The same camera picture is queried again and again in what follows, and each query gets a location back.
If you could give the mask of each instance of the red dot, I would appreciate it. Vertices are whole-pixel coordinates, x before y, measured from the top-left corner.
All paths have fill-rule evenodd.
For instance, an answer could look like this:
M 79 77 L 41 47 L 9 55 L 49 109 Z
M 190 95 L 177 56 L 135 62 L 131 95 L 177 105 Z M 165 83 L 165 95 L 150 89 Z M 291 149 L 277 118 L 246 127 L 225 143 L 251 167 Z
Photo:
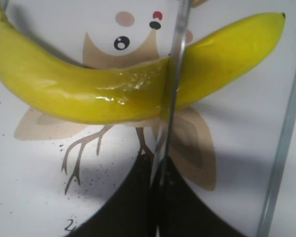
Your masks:
M 162 13 L 161 13 L 160 11 L 155 11 L 155 12 L 153 13 L 152 17 L 153 17 L 154 19 L 158 18 L 159 20 L 162 20 L 163 15 L 162 15 Z

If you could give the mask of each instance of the handwritten number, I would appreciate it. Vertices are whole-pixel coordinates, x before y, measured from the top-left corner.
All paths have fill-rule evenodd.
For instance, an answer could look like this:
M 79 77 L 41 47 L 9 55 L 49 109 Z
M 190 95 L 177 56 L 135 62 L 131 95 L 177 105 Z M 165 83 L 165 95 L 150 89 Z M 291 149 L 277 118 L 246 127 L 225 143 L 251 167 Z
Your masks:
M 70 224 L 67 227 L 65 227 L 65 231 L 69 231 L 69 232 L 74 231 L 76 226 L 73 227 L 71 230 L 69 230 L 69 227 L 73 225 L 74 220 L 73 219 L 68 219 L 67 221 L 70 221 Z

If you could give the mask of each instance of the printed illustration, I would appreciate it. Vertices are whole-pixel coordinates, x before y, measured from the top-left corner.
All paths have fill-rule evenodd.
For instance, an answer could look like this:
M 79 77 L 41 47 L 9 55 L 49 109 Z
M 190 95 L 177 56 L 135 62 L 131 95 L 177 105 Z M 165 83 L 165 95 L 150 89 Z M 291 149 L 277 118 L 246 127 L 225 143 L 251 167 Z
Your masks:
M 193 7 L 199 6 L 204 0 L 193 1 Z M 152 13 L 150 22 L 147 22 L 151 28 L 146 40 L 142 45 L 132 53 L 114 56 L 101 51 L 88 33 L 85 34 L 83 47 L 84 65 L 95 69 L 107 68 L 125 68 L 138 64 L 140 62 L 155 60 L 159 58 L 156 34 L 162 29 L 162 12 Z M 123 27 L 131 27 L 134 22 L 134 16 L 126 11 L 116 14 L 116 23 Z M 193 40 L 193 34 L 188 31 L 186 42 Z M 119 36 L 112 39 L 112 47 L 123 51 L 131 44 L 131 39 L 127 36 Z M 156 138 L 158 130 L 158 120 L 150 119 L 141 122 L 126 123 L 125 126 L 135 128 L 139 139 L 139 153 L 144 152 L 151 161 L 154 158 L 153 151 L 149 149 L 145 142 L 144 127 L 150 127 Z M 23 141 L 33 140 L 56 140 L 71 137 L 88 125 L 62 121 L 57 118 L 45 115 L 33 108 L 25 113 L 18 127 L 15 130 L 15 138 Z M 97 140 L 96 154 L 99 155 L 101 141 L 106 132 L 113 125 L 106 125 L 100 131 L 83 137 L 67 147 L 62 164 L 62 170 L 67 174 L 67 161 L 70 152 L 75 147 L 79 147 L 79 153 L 76 159 L 75 167 L 69 177 L 65 194 L 67 193 L 72 180 L 77 179 L 80 184 L 79 167 L 83 159 L 83 150 L 91 141 Z M 216 184 L 216 163 L 214 145 L 207 124 L 201 115 L 192 108 L 187 108 L 176 112 L 174 132 L 171 141 L 170 155 L 177 166 L 179 172 L 190 181 L 196 183 L 202 188 L 212 191 Z

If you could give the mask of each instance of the banana peel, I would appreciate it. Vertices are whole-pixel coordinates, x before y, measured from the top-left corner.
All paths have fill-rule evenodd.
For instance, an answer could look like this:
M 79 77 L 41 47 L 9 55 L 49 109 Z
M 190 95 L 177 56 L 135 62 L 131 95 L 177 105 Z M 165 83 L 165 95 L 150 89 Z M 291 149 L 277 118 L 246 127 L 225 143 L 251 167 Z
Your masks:
M 278 44 L 284 24 L 283 13 L 260 13 L 188 46 L 176 109 L 259 64 Z M 114 124 L 157 117 L 168 61 L 110 70 L 71 65 L 17 31 L 0 7 L 0 80 L 25 103 L 59 119 Z

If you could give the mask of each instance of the beige circle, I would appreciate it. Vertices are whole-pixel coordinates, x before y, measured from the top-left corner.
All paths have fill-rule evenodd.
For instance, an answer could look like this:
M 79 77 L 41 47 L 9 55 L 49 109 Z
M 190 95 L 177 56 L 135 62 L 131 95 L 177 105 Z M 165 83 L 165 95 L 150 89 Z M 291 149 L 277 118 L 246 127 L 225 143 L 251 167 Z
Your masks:
M 186 43 L 190 43 L 193 40 L 193 34 L 190 30 L 187 31 L 186 33 Z
M 115 20 L 120 26 L 124 27 L 130 27 L 135 22 L 134 16 L 127 11 L 120 11 L 116 14 Z

